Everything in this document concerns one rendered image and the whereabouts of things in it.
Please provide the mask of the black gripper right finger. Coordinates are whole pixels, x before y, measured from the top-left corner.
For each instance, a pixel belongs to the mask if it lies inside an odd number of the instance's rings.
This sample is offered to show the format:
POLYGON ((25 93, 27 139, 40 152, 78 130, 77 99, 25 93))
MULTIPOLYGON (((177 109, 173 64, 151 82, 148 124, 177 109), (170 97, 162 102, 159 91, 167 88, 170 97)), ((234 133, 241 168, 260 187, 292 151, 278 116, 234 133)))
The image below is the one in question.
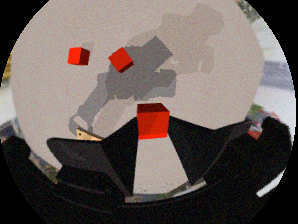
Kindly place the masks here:
POLYGON ((227 143, 250 131, 251 121, 210 129, 169 116, 168 135, 185 169, 190 186, 204 183, 204 176, 220 159, 227 143))

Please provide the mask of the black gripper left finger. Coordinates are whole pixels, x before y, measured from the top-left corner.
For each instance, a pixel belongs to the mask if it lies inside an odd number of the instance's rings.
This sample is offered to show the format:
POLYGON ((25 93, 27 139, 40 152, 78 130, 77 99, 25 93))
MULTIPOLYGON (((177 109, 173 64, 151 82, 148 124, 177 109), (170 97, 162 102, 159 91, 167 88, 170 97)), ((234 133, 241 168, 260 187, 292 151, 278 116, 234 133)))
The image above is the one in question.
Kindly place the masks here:
POLYGON ((125 197, 133 198, 138 135, 134 117, 102 141, 49 137, 47 147, 60 164, 108 173, 125 197))

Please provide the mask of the red cube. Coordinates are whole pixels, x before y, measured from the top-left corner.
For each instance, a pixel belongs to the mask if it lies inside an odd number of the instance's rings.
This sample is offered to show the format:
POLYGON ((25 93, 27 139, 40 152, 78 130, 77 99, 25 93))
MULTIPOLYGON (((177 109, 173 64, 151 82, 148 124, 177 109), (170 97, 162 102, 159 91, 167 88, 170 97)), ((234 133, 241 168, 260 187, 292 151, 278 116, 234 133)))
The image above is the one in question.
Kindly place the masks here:
POLYGON ((89 51, 82 47, 69 49, 68 63, 74 65, 88 65, 89 51))
POLYGON ((128 56, 128 52, 125 52, 125 48, 118 48, 113 55, 109 56, 110 63, 113 64, 114 69, 118 72, 125 72, 126 68, 130 68, 133 65, 132 57, 128 56))
POLYGON ((158 104, 138 104, 138 139, 161 139, 168 137, 169 111, 158 104))

